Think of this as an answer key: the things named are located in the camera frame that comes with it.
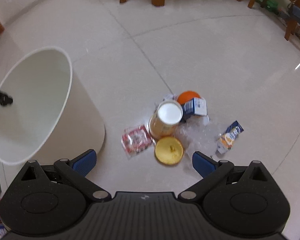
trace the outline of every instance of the white trash can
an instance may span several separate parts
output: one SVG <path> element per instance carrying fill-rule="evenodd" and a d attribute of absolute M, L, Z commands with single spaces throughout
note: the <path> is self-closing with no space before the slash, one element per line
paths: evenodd
<path fill-rule="evenodd" d="M 82 86 L 68 54 L 37 49 L 18 61 L 0 84 L 13 104 L 0 106 L 0 161 L 7 165 L 36 159 L 53 164 L 73 159 L 105 137 L 103 120 Z"/>

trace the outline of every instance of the yellow lid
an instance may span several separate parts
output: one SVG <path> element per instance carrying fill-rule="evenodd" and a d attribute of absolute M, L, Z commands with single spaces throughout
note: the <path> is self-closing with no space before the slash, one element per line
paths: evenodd
<path fill-rule="evenodd" d="M 159 162 L 167 165 L 175 165 L 183 157 L 183 147 L 176 138 L 164 137 L 155 145 L 154 154 Z"/>

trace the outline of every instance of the red and clear plastic package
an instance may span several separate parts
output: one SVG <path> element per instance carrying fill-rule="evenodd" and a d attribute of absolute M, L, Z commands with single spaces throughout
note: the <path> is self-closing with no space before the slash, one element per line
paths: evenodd
<path fill-rule="evenodd" d="M 128 158 L 131 158 L 151 146 L 152 139 L 145 125 L 140 125 L 136 128 L 125 129 L 121 143 Z"/>

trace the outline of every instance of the tiled floor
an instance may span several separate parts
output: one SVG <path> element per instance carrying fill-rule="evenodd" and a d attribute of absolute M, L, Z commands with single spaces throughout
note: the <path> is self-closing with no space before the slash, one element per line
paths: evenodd
<path fill-rule="evenodd" d="M 106 124 L 88 178 L 116 191 L 174 191 L 199 180 L 183 163 L 160 165 L 153 148 L 127 160 L 120 137 L 146 122 L 169 91 L 195 90 L 211 118 L 245 132 L 225 154 L 236 165 L 261 160 L 291 205 L 284 234 L 300 237 L 300 42 L 247 0 L 46 0 L 0 38 L 0 80 L 33 49 L 65 49 Z M 8 184 L 15 173 L 5 166 Z"/>

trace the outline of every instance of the white lid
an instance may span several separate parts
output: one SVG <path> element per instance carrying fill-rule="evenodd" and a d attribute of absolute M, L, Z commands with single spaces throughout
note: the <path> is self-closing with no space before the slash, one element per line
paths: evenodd
<path fill-rule="evenodd" d="M 158 107 L 159 119 L 168 125 L 178 124 L 182 118 L 181 105 L 174 100 L 163 101 Z"/>

